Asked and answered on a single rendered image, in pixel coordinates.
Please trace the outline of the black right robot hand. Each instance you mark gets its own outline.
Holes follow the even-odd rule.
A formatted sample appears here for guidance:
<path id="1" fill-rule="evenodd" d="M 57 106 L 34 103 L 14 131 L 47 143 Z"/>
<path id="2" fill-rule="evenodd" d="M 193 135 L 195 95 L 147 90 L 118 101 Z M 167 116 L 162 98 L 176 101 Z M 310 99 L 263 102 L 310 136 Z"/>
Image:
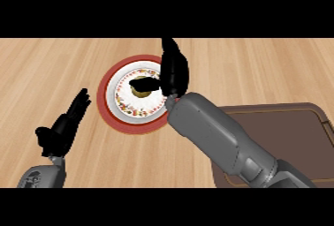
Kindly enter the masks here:
<path id="1" fill-rule="evenodd" d="M 133 79 L 128 84 L 137 92 L 161 90 L 164 96 L 176 95 L 180 98 L 189 84 L 187 60 L 179 50 L 173 38 L 161 39 L 161 75 L 155 78 Z"/>

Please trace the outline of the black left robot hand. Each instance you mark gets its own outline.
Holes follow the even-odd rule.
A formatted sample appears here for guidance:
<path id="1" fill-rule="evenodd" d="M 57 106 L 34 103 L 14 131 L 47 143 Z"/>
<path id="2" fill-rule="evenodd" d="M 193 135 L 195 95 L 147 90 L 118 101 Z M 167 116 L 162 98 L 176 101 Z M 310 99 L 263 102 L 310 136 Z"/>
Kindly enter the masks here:
<path id="1" fill-rule="evenodd" d="M 72 147 L 78 124 L 84 118 L 85 109 L 90 105 L 90 95 L 82 88 L 74 97 L 68 111 L 57 117 L 51 128 L 38 127 L 35 134 L 38 137 L 38 146 L 43 148 L 44 157 L 63 157 Z"/>

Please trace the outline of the yellow-green squash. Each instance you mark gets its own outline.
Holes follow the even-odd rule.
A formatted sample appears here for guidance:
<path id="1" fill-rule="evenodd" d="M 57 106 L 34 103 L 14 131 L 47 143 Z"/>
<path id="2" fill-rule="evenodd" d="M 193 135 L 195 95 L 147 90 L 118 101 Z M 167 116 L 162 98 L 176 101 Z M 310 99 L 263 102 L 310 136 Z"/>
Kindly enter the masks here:
<path id="1" fill-rule="evenodd" d="M 150 78 L 149 77 L 137 76 L 130 81 L 130 86 L 131 86 L 131 93 L 139 98 L 145 98 L 150 95 L 152 84 L 150 84 Z"/>

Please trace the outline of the white floral rimmed plate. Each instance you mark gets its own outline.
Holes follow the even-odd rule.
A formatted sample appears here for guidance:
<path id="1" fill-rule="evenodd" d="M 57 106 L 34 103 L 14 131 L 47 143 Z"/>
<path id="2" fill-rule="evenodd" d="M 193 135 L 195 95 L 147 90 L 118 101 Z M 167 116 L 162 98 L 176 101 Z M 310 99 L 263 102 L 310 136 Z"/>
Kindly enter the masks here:
<path id="1" fill-rule="evenodd" d="M 146 124 L 165 113 L 167 97 L 161 94 L 161 90 L 152 91 L 145 97 L 137 97 L 128 84 L 133 79 L 145 77 L 158 79 L 159 74 L 159 63 L 137 61 L 116 70 L 106 83 L 108 109 L 116 119 L 128 124 Z"/>

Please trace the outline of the brown rectangular tray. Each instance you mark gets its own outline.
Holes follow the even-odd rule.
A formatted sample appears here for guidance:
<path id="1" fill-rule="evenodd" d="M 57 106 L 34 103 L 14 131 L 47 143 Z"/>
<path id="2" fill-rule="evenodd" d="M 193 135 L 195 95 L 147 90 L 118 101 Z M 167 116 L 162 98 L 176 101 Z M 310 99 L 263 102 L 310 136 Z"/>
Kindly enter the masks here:
<path id="1" fill-rule="evenodd" d="M 334 124 L 309 102 L 221 107 L 260 146 L 317 188 L 334 188 Z"/>

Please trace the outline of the red round placemat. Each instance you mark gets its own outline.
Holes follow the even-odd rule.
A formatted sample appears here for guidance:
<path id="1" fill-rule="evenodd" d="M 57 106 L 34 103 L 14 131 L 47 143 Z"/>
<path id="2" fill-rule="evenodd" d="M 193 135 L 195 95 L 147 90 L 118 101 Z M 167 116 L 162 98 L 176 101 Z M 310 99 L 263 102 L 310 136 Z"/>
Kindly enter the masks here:
<path id="1" fill-rule="evenodd" d="M 102 78 L 97 92 L 96 92 L 96 105 L 99 109 L 100 116 L 106 121 L 106 124 L 118 131 L 125 134 L 145 134 L 149 132 L 155 132 L 161 127 L 164 127 L 167 122 L 168 112 L 165 109 L 165 113 L 150 122 L 146 124 L 128 124 L 111 113 L 108 106 L 106 106 L 106 83 L 116 72 L 116 70 L 127 64 L 137 62 L 137 61 L 152 61 L 155 63 L 161 63 L 161 58 L 153 55 L 136 55 L 130 56 L 122 59 L 108 70 L 105 77 Z"/>

